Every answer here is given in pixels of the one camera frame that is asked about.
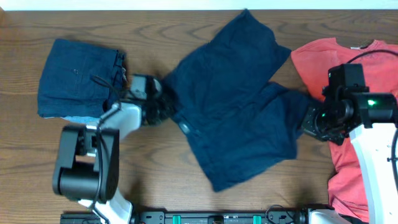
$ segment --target black cable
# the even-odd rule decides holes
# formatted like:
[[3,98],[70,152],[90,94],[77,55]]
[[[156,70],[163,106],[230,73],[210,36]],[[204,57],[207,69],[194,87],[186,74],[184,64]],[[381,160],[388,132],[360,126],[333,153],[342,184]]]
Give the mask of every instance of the black cable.
[[363,52],[357,56],[355,56],[353,59],[349,60],[347,63],[351,63],[353,61],[355,61],[356,59],[363,57],[365,55],[368,54],[373,54],[373,53],[388,53],[388,54],[392,54],[398,57],[398,52],[392,51],[392,50],[385,50],[385,49],[378,49],[378,50],[370,50],[368,52]]
[[97,203],[98,199],[100,198],[101,195],[101,186],[102,186],[102,182],[103,182],[103,151],[102,151],[102,147],[101,147],[101,143],[104,146],[105,151],[108,151],[108,148],[106,147],[105,141],[101,135],[101,126],[102,124],[111,116],[113,116],[114,114],[116,114],[118,111],[121,110],[121,101],[120,101],[120,95],[117,91],[117,89],[115,89],[115,87],[113,87],[111,84],[109,84],[104,78],[101,78],[97,75],[93,76],[91,78],[95,83],[99,84],[100,86],[103,87],[108,87],[111,91],[113,91],[113,93],[116,94],[116,96],[118,96],[118,108],[116,110],[114,110],[113,112],[109,113],[108,115],[106,115],[104,118],[100,118],[96,127],[96,142],[97,142],[97,153],[98,153],[98,186],[97,186],[97,191],[95,193],[95,197],[93,199],[93,202],[91,203],[91,205],[88,207],[89,209],[94,210],[94,212],[103,220],[105,220],[105,224],[109,223],[109,220],[100,212],[95,208],[95,204]]
[[97,214],[94,214],[95,217],[89,217],[89,218],[85,218],[83,219],[83,221],[81,222],[81,224],[92,224],[92,223],[96,223],[96,221],[98,221],[98,216]]
[[281,208],[284,210],[284,212],[287,214],[287,216],[288,216],[289,218],[291,218],[291,219],[293,220],[293,222],[294,222],[294,217],[293,217],[291,214],[289,214],[289,213],[287,212],[287,210],[286,210],[285,207],[283,207],[283,206],[281,206],[281,205],[271,205],[271,206],[267,209],[267,211],[266,211],[266,219],[267,219],[269,222],[271,222],[271,224],[276,224],[276,223],[274,223],[273,221],[271,221],[271,220],[269,219],[269,217],[268,217],[268,211],[269,211],[270,209],[272,209],[273,207],[281,207]]
[[340,97],[340,90],[343,88],[343,86],[338,86],[336,89],[336,94],[335,94],[335,101],[338,101],[339,97]]
[[394,173],[394,180],[396,182],[396,187],[398,190],[398,171],[397,171],[397,154],[396,154],[397,139],[398,139],[398,129],[396,129],[394,137],[392,138],[391,159],[390,159],[392,164],[392,172]]

